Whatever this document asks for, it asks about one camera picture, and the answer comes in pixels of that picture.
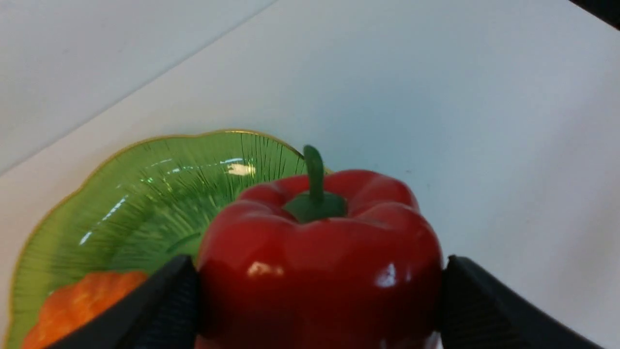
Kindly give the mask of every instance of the toy pepper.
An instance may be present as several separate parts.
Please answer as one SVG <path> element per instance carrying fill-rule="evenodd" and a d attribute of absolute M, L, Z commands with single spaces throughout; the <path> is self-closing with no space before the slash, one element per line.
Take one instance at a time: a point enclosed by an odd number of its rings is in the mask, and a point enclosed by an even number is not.
<path fill-rule="evenodd" d="M 434 347 L 443 257 L 403 182 L 372 171 L 249 188 L 210 224 L 198 272 L 216 348 Z"/>

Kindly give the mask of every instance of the white table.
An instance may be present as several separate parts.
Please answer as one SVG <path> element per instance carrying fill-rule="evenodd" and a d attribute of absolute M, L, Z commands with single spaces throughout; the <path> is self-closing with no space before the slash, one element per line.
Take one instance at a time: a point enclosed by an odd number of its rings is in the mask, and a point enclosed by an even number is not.
<path fill-rule="evenodd" d="M 238 127 L 407 181 L 446 255 L 618 347 L 618 62 L 620 34 L 565 0 L 279 0 L 0 176 L 0 296 L 114 151 Z"/>

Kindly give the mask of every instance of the white wall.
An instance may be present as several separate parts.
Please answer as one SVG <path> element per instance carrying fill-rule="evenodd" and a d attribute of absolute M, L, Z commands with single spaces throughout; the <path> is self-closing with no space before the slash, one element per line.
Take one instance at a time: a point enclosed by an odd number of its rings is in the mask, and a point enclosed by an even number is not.
<path fill-rule="evenodd" d="M 274 0 L 0 0 L 0 173 Z"/>

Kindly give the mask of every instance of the green glass plate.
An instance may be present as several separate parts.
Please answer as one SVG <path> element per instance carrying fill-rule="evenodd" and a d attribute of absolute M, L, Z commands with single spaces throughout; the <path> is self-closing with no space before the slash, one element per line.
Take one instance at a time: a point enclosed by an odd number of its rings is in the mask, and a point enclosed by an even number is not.
<path fill-rule="evenodd" d="M 153 272 L 176 254 L 195 256 L 209 222 L 243 189 L 305 171 L 287 144 L 242 130 L 118 152 L 32 232 L 14 271 L 6 348 L 20 348 L 53 290 L 91 271 Z"/>

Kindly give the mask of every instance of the white surface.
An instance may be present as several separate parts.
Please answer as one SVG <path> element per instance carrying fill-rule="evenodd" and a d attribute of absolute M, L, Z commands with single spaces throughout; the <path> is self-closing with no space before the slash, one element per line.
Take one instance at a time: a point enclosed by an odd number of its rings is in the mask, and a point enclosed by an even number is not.
<path fill-rule="evenodd" d="M 619 61 L 565 0 L 280 0 L 0 177 L 0 253 L 131 142 L 257 129 L 406 180 L 446 254 L 620 347 Z"/>
<path fill-rule="evenodd" d="M 0 173 L 274 0 L 0 0 Z"/>

